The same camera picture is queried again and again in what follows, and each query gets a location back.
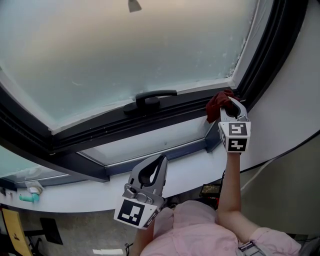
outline window handle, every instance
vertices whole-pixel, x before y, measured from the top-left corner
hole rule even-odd
[[[159,96],[177,96],[176,90],[154,90],[143,93],[138,93],[135,96],[135,102],[127,104],[123,107],[123,112],[126,115],[137,113],[152,112],[159,108]]]

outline teal object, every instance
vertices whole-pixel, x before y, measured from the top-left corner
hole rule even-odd
[[[21,201],[25,201],[25,202],[31,202],[33,203],[34,201],[39,201],[39,195],[36,194],[36,193],[33,193],[31,196],[22,196],[22,195],[19,195],[19,199]]]

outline person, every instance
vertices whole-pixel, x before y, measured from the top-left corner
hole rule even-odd
[[[247,242],[274,256],[296,256],[301,247],[241,214],[240,154],[227,153],[217,211],[196,200],[164,208],[147,230],[137,230],[130,256],[235,256]]]

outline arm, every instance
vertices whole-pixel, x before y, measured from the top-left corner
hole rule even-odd
[[[144,248],[154,239],[155,221],[153,221],[148,229],[138,229],[135,239],[130,250],[130,256],[139,256]]]
[[[217,222],[246,243],[259,228],[241,214],[240,154],[227,153],[225,175],[217,210]]]

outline red cloth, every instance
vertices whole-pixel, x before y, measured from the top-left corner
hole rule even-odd
[[[220,117],[220,108],[223,106],[228,111],[232,112],[234,109],[234,105],[228,97],[234,98],[237,101],[240,99],[235,97],[232,90],[226,89],[224,91],[218,92],[213,98],[208,102],[205,106],[205,111],[207,115],[207,121],[209,124],[213,123]]]

